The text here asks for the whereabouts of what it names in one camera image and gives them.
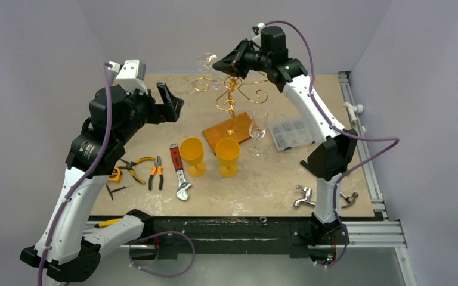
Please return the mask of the clear wine glass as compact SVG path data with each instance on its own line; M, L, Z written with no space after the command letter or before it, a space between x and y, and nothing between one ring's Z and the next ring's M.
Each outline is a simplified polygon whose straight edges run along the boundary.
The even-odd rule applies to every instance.
M218 57L213 53L205 53L196 61L196 68L203 75L194 83L195 89L200 92L206 92L210 89L220 90L223 80L223 74L213 68L213 64L218 61Z
M246 152L252 157L259 157L262 154L260 146L261 139L267 131L268 112L263 108L257 108L252 114L252 121L249 126L249 135L252 138L251 144Z

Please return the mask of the yellow wine glass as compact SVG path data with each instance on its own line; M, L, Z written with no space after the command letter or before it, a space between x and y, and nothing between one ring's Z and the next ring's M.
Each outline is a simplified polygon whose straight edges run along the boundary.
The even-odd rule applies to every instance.
M225 178L235 176L238 172L239 143L231 138L222 139L217 143L215 153L219 161L219 173Z
M180 154L187 164L190 176L198 178L205 174L206 165L203 162L203 144L198 138L187 138L180 145Z

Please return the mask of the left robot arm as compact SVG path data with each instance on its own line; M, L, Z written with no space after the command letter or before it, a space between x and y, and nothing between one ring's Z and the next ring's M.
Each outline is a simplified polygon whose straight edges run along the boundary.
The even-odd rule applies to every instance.
M157 89L160 104L149 89L127 92L119 85L100 89L90 101L90 116L72 141L49 224L40 240L20 255L21 261L38 269L39 285L86 281L102 259L121 245L152 240L153 219L137 209L91 235L84 230L100 191L125 154L125 144L146 124L179 119L184 100L165 83L158 83Z

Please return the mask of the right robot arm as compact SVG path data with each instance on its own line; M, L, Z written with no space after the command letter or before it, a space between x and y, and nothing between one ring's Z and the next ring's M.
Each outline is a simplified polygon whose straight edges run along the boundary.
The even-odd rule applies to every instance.
M316 178L317 201L308 239L324 243L341 226L339 194L357 145L357 132L345 129L324 104L313 87L314 77L296 58L289 57L286 34L281 27L255 27L255 37L244 39L212 67L229 76L247 77L250 71L263 72L267 79L296 107L317 148L305 167Z

